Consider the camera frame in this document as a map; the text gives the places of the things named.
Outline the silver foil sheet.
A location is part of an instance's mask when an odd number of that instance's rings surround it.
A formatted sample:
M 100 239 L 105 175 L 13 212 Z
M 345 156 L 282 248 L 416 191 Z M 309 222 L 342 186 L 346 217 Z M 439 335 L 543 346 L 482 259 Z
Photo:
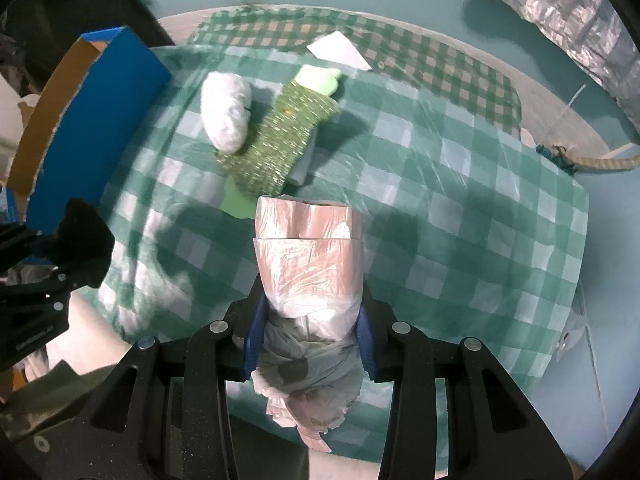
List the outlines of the silver foil sheet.
M 608 92 L 639 125 L 639 49 L 610 0 L 501 0 Z

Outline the light green foam sheet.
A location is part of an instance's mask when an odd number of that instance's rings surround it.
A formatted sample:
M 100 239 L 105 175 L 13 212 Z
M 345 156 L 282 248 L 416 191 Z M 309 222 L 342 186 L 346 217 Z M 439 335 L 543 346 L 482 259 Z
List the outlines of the light green foam sheet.
M 341 76 L 342 73 L 337 68 L 324 68 L 305 64 L 298 70 L 297 74 L 291 81 L 294 81 L 296 82 L 296 84 L 300 84 L 307 89 L 314 90 L 315 92 L 323 94 L 324 96 L 329 96 L 333 99 L 334 93 L 337 92 L 338 83 L 340 82 Z M 262 114 L 262 116 L 257 119 L 252 119 L 248 124 L 248 128 L 250 128 L 250 125 L 254 124 L 254 122 L 259 122 L 265 116 L 265 114 Z M 289 184 L 291 183 L 288 183 L 288 179 L 286 179 L 285 186 L 282 192 Z M 225 212 L 226 214 L 230 214 L 230 216 L 238 219 L 254 218 L 257 198 L 251 198 L 243 194 L 235 186 L 232 177 L 230 177 L 227 172 L 227 180 L 226 182 L 224 182 L 224 198 L 222 199 L 221 203 L 221 210 L 223 212 Z

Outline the white paper card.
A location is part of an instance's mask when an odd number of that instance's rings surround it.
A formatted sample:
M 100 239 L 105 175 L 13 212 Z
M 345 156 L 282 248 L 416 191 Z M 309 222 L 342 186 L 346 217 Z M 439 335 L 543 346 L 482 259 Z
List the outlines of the white paper card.
M 307 49 L 315 58 L 322 61 L 342 64 L 365 72 L 372 70 L 355 45 L 338 30 L 311 41 Z

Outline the blue cardboard box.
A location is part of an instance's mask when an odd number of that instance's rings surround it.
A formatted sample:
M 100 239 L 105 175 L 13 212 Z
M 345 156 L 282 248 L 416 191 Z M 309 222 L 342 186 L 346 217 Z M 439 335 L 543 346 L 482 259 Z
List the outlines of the blue cardboard box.
M 18 144 L 6 182 L 17 217 L 51 234 L 72 198 L 96 206 L 169 79 L 130 28 L 81 35 L 49 78 Z

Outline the black fuzzy soft object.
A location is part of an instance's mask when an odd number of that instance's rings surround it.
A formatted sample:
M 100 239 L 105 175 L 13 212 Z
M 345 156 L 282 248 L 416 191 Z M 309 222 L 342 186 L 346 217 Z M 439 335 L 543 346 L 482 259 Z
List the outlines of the black fuzzy soft object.
M 115 237 L 96 208 L 71 198 L 53 237 L 50 261 L 78 287 L 99 288 L 111 266 Z

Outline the pink white plastic bag bundle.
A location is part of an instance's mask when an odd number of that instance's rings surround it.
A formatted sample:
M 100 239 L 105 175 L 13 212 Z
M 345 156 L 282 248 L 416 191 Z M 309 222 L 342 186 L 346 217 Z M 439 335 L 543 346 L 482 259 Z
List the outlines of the pink white plastic bag bundle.
M 337 202 L 262 197 L 254 249 L 268 302 L 252 383 L 267 414 L 308 448 L 357 400 L 363 369 L 355 325 L 363 300 L 361 214 Z

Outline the black furniture panel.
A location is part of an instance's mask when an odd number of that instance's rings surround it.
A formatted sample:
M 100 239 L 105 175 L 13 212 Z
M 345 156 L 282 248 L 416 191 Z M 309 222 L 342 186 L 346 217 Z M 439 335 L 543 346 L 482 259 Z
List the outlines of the black furniture panel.
M 131 28 L 149 47 L 172 40 L 150 0 L 1 0 L 1 76 L 19 96 L 38 94 L 85 32 Z

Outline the large-check green plastic tablecloth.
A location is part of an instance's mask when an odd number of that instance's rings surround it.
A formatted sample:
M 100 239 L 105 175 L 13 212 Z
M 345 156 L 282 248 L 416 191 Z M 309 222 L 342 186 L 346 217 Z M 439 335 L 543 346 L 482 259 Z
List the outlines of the large-check green plastic tablecloth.
M 292 53 L 240 47 L 164 47 L 156 56 L 169 84 L 101 200 L 115 235 L 111 269 L 81 293 L 130 342 L 192 335 L 256 278 L 254 224 L 222 208 L 227 175 L 200 116 L 205 76 L 242 76 L 260 119 L 303 65 Z M 347 67 L 336 99 L 294 195 L 360 212 L 364 279 L 398 318 L 435 339 L 480 339 L 532 390 L 570 314 L 586 190 L 431 91 Z

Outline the small-check green tablecloth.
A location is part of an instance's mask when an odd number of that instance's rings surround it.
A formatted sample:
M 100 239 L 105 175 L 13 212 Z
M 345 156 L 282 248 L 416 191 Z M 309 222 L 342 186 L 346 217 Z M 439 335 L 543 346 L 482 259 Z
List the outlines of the small-check green tablecloth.
M 520 131 L 521 101 L 508 76 L 423 32 L 377 18 L 314 6 L 240 6 L 214 11 L 186 42 L 303 54 L 331 32 L 341 32 L 376 72 L 427 88 L 506 133 Z

